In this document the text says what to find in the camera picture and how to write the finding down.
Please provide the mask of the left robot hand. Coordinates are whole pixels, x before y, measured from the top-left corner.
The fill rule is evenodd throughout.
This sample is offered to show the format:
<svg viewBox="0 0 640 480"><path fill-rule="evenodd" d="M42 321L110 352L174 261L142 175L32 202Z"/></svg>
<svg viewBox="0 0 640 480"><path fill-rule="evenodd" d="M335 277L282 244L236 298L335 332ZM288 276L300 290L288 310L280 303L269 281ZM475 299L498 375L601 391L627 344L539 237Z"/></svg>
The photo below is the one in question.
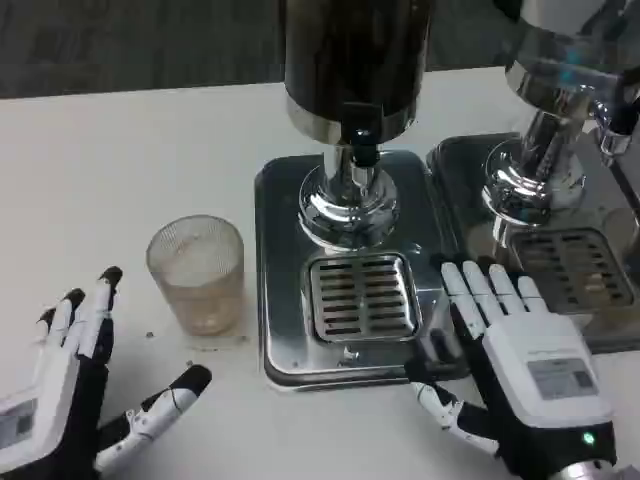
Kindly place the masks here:
<svg viewBox="0 0 640 480"><path fill-rule="evenodd" d="M207 367L191 365L138 407L100 421L122 276L110 266L91 293L75 288L45 310L23 373L12 356L2 358L2 478L106 479L137 460L211 383Z"/></svg>

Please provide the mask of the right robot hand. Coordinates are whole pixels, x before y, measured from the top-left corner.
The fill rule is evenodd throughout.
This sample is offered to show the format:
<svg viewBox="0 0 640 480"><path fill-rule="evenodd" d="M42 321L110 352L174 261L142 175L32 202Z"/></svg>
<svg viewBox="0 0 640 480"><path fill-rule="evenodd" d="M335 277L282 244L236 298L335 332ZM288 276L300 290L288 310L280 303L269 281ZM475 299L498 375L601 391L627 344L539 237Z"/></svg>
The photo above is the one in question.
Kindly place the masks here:
<svg viewBox="0 0 640 480"><path fill-rule="evenodd" d="M404 369L421 407L519 479L614 478L613 409L574 321L552 312L528 275L468 258L434 263L483 403L461 399L414 357Z"/></svg>

